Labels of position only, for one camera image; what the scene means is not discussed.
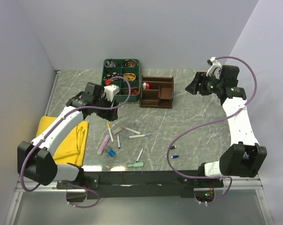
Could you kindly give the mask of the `orange capped white pen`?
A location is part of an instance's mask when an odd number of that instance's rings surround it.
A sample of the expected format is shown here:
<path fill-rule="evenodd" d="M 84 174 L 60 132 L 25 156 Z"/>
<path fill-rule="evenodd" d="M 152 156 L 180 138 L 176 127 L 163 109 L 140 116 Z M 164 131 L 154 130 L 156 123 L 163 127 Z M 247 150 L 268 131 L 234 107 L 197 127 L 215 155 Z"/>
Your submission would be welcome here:
<path fill-rule="evenodd" d="M 141 134 L 142 134 L 142 133 L 140 133 L 139 131 L 133 130 L 133 129 L 128 128 L 128 127 L 125 127 L 125 126 L 121 126 L 121 128 L 122 128 L 122 129 L 125 129 L 125 130 L 127 130 L 127 131 L 130 131 L 130 132 L 133 132 L 133 133 L 135 133 L 135 134 L 137 134 L 137 135 L 141 135 Z"/>

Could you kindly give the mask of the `brown wooden desk organizer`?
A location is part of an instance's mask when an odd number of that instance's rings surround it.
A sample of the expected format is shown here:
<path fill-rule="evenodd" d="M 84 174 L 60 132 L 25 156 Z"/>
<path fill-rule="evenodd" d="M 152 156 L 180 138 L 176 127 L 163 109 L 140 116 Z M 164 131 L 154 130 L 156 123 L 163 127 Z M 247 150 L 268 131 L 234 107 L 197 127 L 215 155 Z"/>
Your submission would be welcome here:
<path fill-rule="evenodd" d="M 150 89 L 141 87 L 139 106 L 144 108 L 172 108 L 174 77 L 141 76 L 141 84 L 149 83 Z"/>

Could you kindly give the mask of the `lilac pastel highlighter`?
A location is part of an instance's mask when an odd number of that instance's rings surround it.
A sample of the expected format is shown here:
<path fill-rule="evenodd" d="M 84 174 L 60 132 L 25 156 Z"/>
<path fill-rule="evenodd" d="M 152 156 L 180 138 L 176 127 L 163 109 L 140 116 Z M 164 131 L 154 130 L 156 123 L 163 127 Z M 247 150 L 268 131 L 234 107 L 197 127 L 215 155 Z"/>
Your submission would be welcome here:
<path fill-rule="evenodd" d="M 107 145 L 107 143 L 109 142 L 109 140 L 110 140 L 110 135 L 106 135 L 105 138 L 104 138 L 104 140 L 103 140 L 103 142 L 101 143 L 101 145 L 100 145 L 98 151 L 97 151 L 97 154 L 98 154 L 98 155 L 101 155 L 101 154 L 103 153 L 104 148 L 106 147 L 106 145 Z"/>

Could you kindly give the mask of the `blue capped white pen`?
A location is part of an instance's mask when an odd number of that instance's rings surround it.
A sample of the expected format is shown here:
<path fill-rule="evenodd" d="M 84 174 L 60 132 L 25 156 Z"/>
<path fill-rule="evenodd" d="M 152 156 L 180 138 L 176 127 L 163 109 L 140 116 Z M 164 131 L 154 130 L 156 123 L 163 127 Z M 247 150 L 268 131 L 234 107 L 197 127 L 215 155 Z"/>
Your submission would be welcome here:
<path fill-rule="evenodd" d="M 131 136 L 129 136 L 129 139 L 149 137 L 149 136 L 151 136 L 150 133 L 148 133 L 148 134 L 141 134 L 141 135 L 131 135 Z"/>

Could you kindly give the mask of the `pink black highlighter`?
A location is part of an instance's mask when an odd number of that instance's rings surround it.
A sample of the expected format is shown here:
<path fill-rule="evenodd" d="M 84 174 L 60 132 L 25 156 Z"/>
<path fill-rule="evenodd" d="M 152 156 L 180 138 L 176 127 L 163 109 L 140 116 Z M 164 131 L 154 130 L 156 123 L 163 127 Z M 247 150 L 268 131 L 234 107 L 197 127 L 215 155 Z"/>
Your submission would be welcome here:
<path fill-rule="evenodd" d="M 145 83 L 145 89 L 146 89 L 146 90 L 149 90 L 149 89 L 150 89 L 149 83 Z"/>

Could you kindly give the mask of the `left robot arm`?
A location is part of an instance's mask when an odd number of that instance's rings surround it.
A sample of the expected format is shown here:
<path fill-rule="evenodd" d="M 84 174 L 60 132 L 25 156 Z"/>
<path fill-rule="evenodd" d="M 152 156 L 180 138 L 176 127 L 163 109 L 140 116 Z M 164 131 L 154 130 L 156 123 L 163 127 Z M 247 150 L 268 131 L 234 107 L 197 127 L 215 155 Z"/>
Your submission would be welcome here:
<path fill-rule="evenodd" d="M 21 142 L 17 147 L 17 169 L 20 181 L 28 178 L 40 185 L 53 181 L 65 181 L 73 188 L 84 185 L 84 170 L 75 164 L 58 164 L 54 154 L 67 135 L 87 116 L 95 113 L 108 121 L 118 118 L 114 99 L 120 88 L 111 84 L 101 86 L 87 83 L 85 90 L 68 100 L 60 115 L 39 136 L 31 142 Z"/>

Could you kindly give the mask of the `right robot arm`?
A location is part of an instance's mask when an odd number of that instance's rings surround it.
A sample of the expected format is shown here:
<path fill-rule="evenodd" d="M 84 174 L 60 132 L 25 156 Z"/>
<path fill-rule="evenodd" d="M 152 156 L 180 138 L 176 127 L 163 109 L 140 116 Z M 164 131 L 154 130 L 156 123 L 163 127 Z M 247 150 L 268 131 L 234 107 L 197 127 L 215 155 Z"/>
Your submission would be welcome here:
<path fill-rule="evenodd" d="M 218 68 L 220 76 L 197 72 L 185 90 L 193 95 L 216 94 L 228 117 L 230 147 L 219 161 L 203 163 L 204 171 L 198 173 L 198 184 L 207 187 L 213 177 L 238 176 L 253 178 L 257 175 L 267 156 L 267 149 L 259 145 L 250 124 L 245 90 L 238 87 L 239 68 L 223 65 Z"/>

